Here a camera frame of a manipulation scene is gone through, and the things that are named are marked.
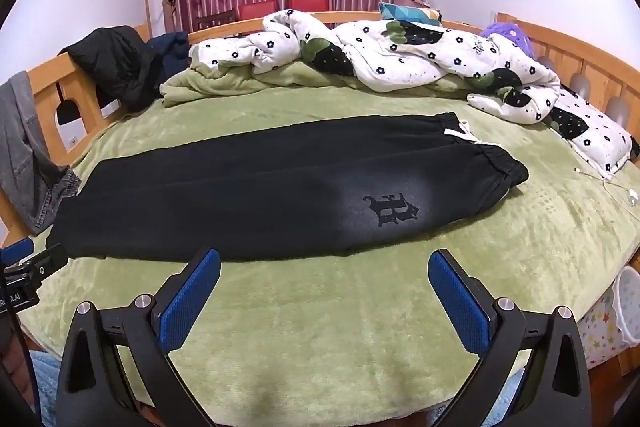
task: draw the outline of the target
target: gray garment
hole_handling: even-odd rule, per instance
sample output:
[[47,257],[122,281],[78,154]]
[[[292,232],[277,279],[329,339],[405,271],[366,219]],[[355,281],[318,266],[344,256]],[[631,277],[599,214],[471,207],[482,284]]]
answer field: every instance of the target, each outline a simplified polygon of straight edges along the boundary
[[26,71],[0,85],[0,187],[32,233],[46,229],[80,179],[49,159]]

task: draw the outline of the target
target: purple pillow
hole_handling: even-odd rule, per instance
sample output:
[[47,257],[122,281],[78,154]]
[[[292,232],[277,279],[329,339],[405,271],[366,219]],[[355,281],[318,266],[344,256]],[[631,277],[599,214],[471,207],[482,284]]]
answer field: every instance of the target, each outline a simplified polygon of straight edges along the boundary
[[487,28],[480,33],[480,36],[487,38],[492,33],[498,33],[503,37],[507,37],[511,42],[516,44],[517,47],[524,51],[524,54],[527,55],[527,57],[534,58],[531,42],[529,42],[529,38],[517,24],[512,22],[494,22],[487,26]]

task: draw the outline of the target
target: silver pivot bolt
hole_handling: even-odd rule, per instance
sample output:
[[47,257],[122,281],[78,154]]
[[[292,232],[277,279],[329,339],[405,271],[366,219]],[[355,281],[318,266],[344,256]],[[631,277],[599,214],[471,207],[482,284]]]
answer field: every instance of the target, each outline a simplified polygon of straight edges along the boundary
[[508,299],[507,297],[501,297],[500,299],[498,299],[498,306],[500,306],[500,308],[506,312],[510,312],[516,307],[513,301],[511,299]]
[[76,311],[78,311],[79,314],[84,315],[90,309],[91,309],[91,302],[84,301],[78,304],[78,308],[76,308]]
[[570,319],[572,316],[572,312],[566,306],[560,306],[558,308],[558,314],[564,319]]
[[151,304],[151,297],[146,293],[138,295],[135,300],[136,308],[146,308]]

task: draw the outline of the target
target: red chair backrest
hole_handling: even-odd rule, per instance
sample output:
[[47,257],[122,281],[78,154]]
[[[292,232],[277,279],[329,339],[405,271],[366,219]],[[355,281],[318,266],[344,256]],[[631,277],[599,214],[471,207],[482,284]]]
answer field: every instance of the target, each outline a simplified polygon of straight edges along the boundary
[[276,11],[276,1],[262,1],[238,5],[238,19],[245,21],[270,15]]
[[329,0],[289,0],[289,8],[301,12],[327,12]]

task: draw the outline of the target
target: wooden bed rail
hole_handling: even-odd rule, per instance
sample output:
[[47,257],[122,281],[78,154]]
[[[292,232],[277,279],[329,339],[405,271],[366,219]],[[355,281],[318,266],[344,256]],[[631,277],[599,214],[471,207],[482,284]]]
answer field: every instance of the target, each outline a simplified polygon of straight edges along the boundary
[[[343,11],[315,12],[312,14],[324,23],[344,23],[357,20],[380,20],[379,12]],[[583,73],[591,81],[590,102],[604,110],[610,99],[621,97],[630,108],[627,130],[640,136],[640,71],[635,70],[619,58],[604,52],[591,44],[564,35],[555,30],[522,22],[515,17],[498,13],[497,20],[517,22],[530,37],[538,56],[552,60],[561,80],[568,84],[572,74]],[[456,30],[479,33],[480,28],[459,22],[443,21],[443,26]],[[262,19],[251,19],[214,26],[189,35],[189,42],[195,44],[205,39],[227,37],[235,34],[262,29]],[[148,26],[142,24],[136,30],[146,41]],[[36,111],[49,148],[52,160],[60,165],[72,163],[88,143],[109,124],[121,118],[124,108],[120,108],[107,118],[103,118],[95,94],[95,85],[74,64],[67,54],[59,55],[29,71],[31,87],[36,102]],[[55,124],[55,113],[60,105],[58,87],[64,100],[73,100],[77,105],[87,135],[70,150],[66,150]],[[0,244],[8,245],[27,235],[17,213],[0,190],[0,219],[9,229],[7,237]]]

